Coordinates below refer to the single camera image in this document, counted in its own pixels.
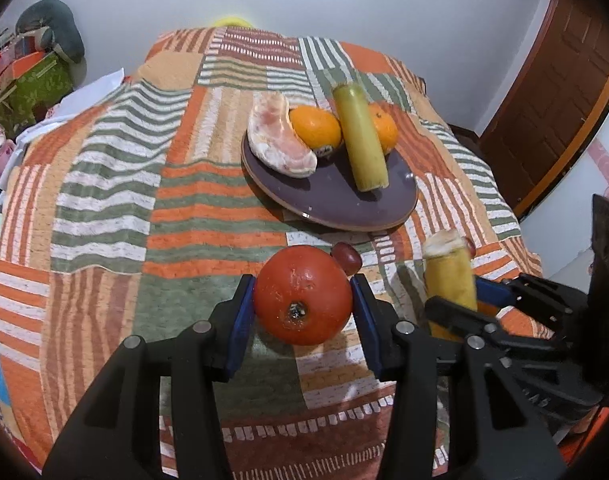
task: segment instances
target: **plate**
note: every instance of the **plate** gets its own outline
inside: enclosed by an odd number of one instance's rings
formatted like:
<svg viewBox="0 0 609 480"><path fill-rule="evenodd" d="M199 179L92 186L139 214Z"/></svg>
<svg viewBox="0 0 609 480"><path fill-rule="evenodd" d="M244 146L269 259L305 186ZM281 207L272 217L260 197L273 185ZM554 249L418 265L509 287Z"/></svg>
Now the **plate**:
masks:
<svg viewBox="0 0 609 480"><path fill-rule="evenodd" d="M242 164L258 187L296 215L345 231L383 231L402 224L415 208L417 186L409 165L393 150L386 158L389 187L360 192L355 186L346 148L307 178L293 178L265 166L245 134Z"/></svg>

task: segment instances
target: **brown wooden door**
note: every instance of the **brown wooden door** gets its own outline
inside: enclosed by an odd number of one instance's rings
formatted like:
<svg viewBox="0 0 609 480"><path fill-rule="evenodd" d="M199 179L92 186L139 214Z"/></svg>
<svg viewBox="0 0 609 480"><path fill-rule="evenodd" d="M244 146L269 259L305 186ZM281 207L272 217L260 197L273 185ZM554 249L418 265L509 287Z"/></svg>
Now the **brown wooden door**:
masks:
<svg viewBox="0 0 609 480"><path fill-rule="evenodd" d="M600 13L587 0L551 5L529 67L480 141L500 193L518 213L568 151L609 79L609 27Z"/></svg>

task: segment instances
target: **yellow object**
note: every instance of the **yellow object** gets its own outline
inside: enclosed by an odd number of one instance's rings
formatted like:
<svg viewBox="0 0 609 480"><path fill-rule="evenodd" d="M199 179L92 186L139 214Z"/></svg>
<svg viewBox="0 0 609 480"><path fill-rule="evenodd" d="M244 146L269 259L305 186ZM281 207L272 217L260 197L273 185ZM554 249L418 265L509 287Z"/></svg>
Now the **yellow object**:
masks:
<svg viewBox="0 0 609 480"><path fill-rule="evenodd" d="M378 133L378 139L380 139L382 152L384 155L389 155L398 142L398 126L396 126L393 117L382 110L379 104L371 103L369 105L369 110L371 112L373 124L375 125L375 130Z"/></svg>
<svg viewBox="0 0 609 480"><path fill-rule="evenodd" d="M466 241L457 231L439 231L425 240L427 298L441 296L471 310L478 310L475 278L471 268L471 254ZM446 328L429 322L434 337L459 340Z"/></svg>
<svg viewBox="0 0 609 480"><path fill-rule="evenodd" d="M364 90L356 83L342 84L333 90L333 98L357 188L371 191L389 186L389 173Z"/></svg>
<svg viewBox="0 0 609 480"><path fill-rule="evenodd" d="M243 20L237 16L226 16L224 18L220 18L212 25L212 27L227 27L228 25L253 28L253 25L251 25L251 23L249 23L247 20Z"/></svg>
<svg viewBox="0 0 609 480"><path fill-rule="evenodd" d="M289 112L298 137L317 156L329 156L342 142L340 123L332 113L315 106L299 106Z"/></svg>

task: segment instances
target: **metal bolt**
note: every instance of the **metal bolt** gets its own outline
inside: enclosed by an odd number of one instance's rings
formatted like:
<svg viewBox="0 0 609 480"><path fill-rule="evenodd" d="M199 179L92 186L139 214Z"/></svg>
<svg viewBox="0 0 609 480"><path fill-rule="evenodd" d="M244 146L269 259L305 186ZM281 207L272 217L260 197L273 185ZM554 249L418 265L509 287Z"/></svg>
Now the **metal bolt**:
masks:
<svg viewBox="0 0 609 480"><path fill-rule="evenodd" d="M468 336L468 338L466 338L466 342L474 350L484 348L484 339L482 339L479 335Z"/></svg>
<svg viewBox="0 0 609 480"><path fill-rule="evenodd" d="M411 321L398 321L395 330L401 334L411 334L415 330L415 325Z"/></svg>
<svg viewBox="0 0 609 480"><path fill-rule="evenodd" d="M207 333L209 330L211 330L211 323L209 323L206 319L196 321L193 325L193 332L197 332L199 334Z"/></svg>
<svg viewBox="0 0 609 480"><path fill-rule="evenodd" d="M133 349L140 344L140 338L137 335L130 335L122 342L122 344L125 348Z"/></svg>

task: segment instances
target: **bedspread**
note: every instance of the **bedspread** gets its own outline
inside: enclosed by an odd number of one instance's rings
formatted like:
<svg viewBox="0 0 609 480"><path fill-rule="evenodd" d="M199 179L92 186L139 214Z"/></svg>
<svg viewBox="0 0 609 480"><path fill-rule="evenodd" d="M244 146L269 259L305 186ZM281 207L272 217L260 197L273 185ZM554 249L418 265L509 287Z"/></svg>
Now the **bedspread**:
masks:
<svg viewBox="0 0 609 480"><path fill-rule="evenodd" d="M302 221L241 167L255 92L334 110L332 88L347 80L393 116L397 149L417 179L415 211L385 232ZM488 165L457 142L424 81L401 62L341 41L247 28L164 35L127 83L35 142L12 177L0 236L8 429L40 467L125 336L177 335L285 246L351 243L376 297L422 324L421 244L445 228L473 240L479 275L540 273ZM503 314L514 332L539 330L517 311ZM174 473L168 386L160 447ZM216 384L235 478L374 478L394 393L367 370L352 320L314 348L287 346L256 327L235 379ZM436 473L448 454L443 408L438 424Z"/></svg>

